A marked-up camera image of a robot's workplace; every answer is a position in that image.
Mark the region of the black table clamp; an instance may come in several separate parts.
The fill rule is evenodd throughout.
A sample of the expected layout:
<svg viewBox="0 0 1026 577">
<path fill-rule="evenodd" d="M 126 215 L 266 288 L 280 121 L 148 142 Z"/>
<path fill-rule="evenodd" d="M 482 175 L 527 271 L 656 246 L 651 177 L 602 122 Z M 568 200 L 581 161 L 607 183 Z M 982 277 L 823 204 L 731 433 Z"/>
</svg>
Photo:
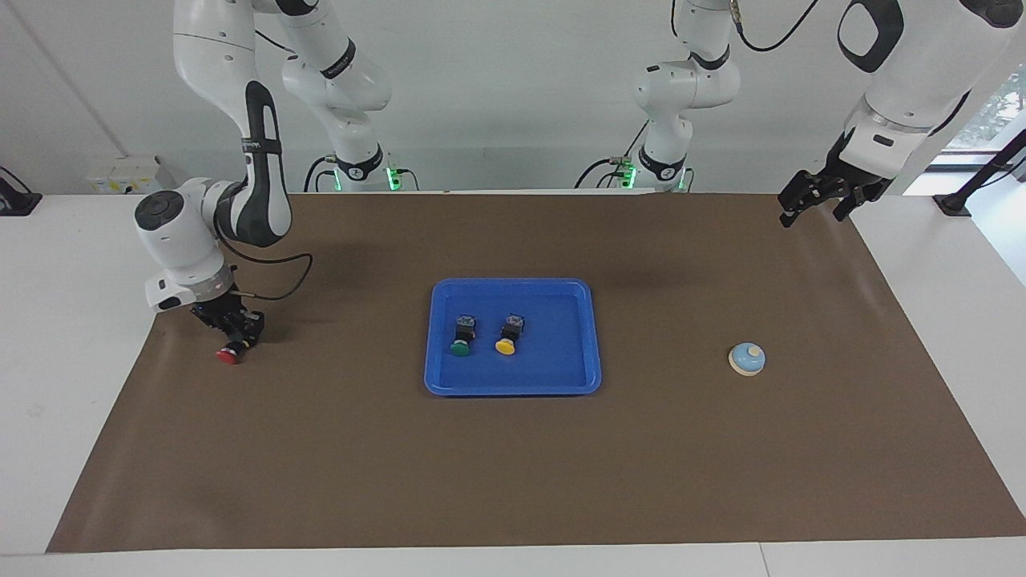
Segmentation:
<svg viewBox="0 0 1026 577">
<path fill-rule="evenodd" d="M 34 192 L 17 175 L 0 165 L 0 216 L 28 216 L 40 204 Z"/>
</svg>

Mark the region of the blue plastic tray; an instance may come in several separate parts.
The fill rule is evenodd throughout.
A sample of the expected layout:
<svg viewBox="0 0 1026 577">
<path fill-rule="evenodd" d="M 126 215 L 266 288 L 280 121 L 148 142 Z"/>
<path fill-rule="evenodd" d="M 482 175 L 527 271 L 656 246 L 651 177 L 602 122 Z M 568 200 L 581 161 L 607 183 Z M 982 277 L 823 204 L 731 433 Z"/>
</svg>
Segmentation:
<svg viewBox="0 0 1026 577">
<path fill-rule="evenodd" d="M 510 314 L 525 318 L 516 352 L 495 350 Z M 469 357 L 450 351 L 458 315 L 476 318 Z M 583 397 L 601 383 L 592 293 L 573 278 L 448 278 L 431 293 L 426 389 L 439 397 Z"/>
</svg>

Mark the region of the yellow push button switch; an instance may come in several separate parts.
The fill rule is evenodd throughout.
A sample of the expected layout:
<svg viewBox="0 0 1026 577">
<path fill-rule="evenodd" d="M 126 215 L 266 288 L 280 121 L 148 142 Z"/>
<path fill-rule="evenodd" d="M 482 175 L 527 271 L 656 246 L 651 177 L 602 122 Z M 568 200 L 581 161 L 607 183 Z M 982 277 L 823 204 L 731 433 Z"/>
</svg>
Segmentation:
<svg viewBox="0 0 1026 577">
<path fill-rule="evenodd" d="M 499 330 L 499 339 L 495 341 L 495 350 L 506 357 L 515 354 L 517 342 L 523 335 L 526 323 L 524 317 L 510 314 Z"/>
</svg>

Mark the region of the black angled stand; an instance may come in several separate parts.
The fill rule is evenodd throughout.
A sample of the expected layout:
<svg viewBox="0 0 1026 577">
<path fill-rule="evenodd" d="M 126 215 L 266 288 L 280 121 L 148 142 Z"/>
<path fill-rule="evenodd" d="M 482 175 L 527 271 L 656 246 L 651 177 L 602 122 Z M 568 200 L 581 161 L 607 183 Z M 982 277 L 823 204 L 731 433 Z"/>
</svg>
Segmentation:
<svg viewBox="0 0 1026 577">
<path fill-rule="evenodd" d="M 972 194 L 997 184 L 1022 167 L 1026 167 L 1026 128 L 1015 134 L 1010 143 L 971 176 L 959 190 L 946 195 L 934 195 L 933 200 L 939 210 L 946 216 L 970 218 L 971 213 L 966 209 L 966 202 Z"/>
</svg>

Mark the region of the white power strip box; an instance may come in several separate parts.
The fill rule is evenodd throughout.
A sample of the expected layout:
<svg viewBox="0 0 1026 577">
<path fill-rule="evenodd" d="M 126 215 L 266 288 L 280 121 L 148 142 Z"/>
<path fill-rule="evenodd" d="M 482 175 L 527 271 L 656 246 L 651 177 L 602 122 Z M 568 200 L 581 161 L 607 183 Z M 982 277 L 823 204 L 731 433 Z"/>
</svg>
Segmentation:
<svg viewBox="0 0 1026 577">
<path fill-rule="evenodd" d="M 177 187 L 157 156 L 128 156 L 98 162 L 85 176 L 96 194 L 149 195 Z"/>
</svg>

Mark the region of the light blue desk bell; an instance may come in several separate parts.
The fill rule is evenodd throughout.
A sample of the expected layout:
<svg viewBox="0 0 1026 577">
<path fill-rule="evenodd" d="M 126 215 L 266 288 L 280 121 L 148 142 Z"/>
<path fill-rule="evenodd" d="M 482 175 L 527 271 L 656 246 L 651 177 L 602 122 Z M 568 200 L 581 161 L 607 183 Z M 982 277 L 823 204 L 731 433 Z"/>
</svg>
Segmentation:
<svg viewBox="0 0 1026 577">
<path fill-rule="evenodd" d="M 736 344 L 729 351 L 728 363 L 739 375 L 754 377 L 766 366 L 765 350 L 753 342 Z"/>
</svg>

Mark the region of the brown table mat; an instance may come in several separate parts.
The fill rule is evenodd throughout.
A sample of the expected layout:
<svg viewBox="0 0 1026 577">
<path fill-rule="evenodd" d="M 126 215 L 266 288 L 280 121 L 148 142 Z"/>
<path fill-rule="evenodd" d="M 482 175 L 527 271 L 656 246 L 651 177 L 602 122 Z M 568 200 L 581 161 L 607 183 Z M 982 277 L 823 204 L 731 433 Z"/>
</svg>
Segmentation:
<svg viewBox="0 0 1026 577">
<path fill-rule="evenodd" d="M 1026 535 L 851 222 L 772 195 L 297 195 L 240 366 L 159 314 L 51 552 Z M 587 397 L 426 390 L 451 277 L 582 279 Z M 759 344 L 754 377 L 728 363 Z"/>
</svg>

